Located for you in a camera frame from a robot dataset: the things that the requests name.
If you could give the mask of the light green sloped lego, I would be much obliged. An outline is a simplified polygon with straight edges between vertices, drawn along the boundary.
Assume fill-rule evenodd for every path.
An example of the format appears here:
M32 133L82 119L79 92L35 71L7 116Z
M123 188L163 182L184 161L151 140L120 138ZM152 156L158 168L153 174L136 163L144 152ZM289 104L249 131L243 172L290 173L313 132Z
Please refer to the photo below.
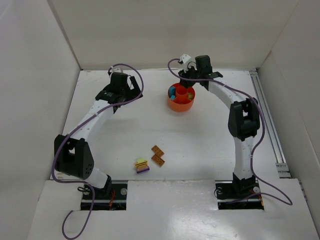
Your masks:
M193 94L192 92L188 92L188 93L187 93L187 97L188 97L188 99L189 99L190 101L192 101L195 96L194 96L194 94Z

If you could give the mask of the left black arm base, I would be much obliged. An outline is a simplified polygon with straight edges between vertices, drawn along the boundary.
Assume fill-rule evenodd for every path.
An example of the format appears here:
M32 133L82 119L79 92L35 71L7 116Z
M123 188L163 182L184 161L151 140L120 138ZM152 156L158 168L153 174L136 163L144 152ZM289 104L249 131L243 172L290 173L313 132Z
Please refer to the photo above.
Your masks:
M88 185L84 184L77 188L82 193L80 209L89 210L92 203L93 193ZM93 211L125 211L127 208L127 181L113 181L110 193L107 195L102 189L95 188Z

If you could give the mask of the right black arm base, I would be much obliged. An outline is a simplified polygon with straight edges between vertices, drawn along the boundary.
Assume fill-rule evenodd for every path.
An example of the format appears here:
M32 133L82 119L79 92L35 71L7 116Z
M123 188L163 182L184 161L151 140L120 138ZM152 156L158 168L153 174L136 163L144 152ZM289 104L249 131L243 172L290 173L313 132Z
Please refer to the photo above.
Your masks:
M259 191L258 182L236 193L231 181L218 181L214 190L218 210L264 210L261 195L251 196Z

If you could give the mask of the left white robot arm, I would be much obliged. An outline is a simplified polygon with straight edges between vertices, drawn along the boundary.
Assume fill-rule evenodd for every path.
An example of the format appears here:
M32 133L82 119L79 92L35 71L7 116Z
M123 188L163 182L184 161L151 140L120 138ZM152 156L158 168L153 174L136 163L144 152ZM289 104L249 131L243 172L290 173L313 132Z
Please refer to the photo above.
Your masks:
M110 74L110 83L95 97L81 122L69 134L59 134L54 140L54 169L75 177L107 197L112 191L112 179L95 166L90 148L100 128L122 105L142 97L136 78L122 72Z

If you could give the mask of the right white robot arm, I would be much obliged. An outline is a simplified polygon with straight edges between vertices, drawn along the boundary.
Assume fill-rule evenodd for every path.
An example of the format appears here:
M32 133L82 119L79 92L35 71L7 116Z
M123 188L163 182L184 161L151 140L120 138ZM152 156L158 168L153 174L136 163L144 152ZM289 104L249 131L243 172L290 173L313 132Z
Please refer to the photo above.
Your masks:
M191 62L192 58L187 54L179 57L178 63L183 66L178 73L180 84L188 88L199 83L217 96L229 110L227 127L234 139L235 167L232 181L217 183L215 193L220 200L245 198L257 186L251 161L254 138L260 129L257 101L250 98L247 93L218 81L223 75L213 71L208 55L197 56L195 66L191 66Z

